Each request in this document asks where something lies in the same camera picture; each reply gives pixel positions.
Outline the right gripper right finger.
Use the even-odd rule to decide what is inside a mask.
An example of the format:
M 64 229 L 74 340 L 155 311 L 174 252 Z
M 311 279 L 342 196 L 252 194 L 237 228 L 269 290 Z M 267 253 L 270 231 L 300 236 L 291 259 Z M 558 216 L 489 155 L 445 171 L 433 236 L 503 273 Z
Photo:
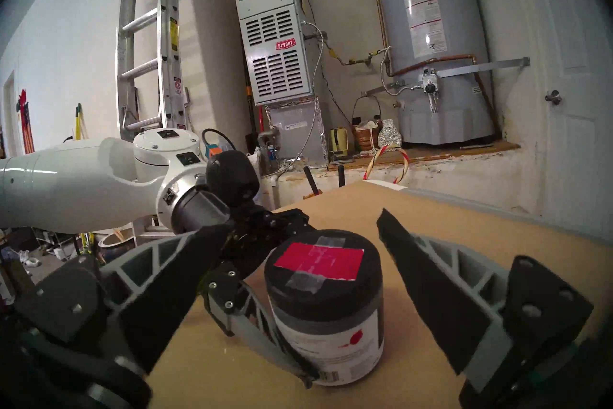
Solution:
M 421 320 L 461 394 L 516 394 L 529 374 L 575 341 L 594 306 L 527 255 L 510 270 L 474 249 L 410 233 L 387 209 L 377 222 Z

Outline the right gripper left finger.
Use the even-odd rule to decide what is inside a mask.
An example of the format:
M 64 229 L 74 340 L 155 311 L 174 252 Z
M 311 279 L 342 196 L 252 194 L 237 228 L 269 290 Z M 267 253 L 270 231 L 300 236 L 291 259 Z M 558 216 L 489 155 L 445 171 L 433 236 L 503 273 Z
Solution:
M 20 297 L 15 311 L 49 341 L 149 374 L 221 254 L 229 224 L 204 226 L 134 248 L 100 267 L 70 260 Z

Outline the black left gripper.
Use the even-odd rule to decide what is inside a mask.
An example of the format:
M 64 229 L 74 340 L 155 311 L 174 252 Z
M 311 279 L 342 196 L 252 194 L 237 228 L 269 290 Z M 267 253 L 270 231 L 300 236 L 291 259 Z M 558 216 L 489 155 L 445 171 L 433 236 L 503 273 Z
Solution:
M 175 206 L 175 233 L 191 233 L 186 246 L 203 278 L 207 313 L 224 334 L 298 377 L 305 388 L 319 379 L 319 371 L 293 349 L 241 277 L 250 276 L 280 244 L 314 230 L 300 209 L 274 213 L 253 201 L 228 207 L 209 190 L 189 191 Z

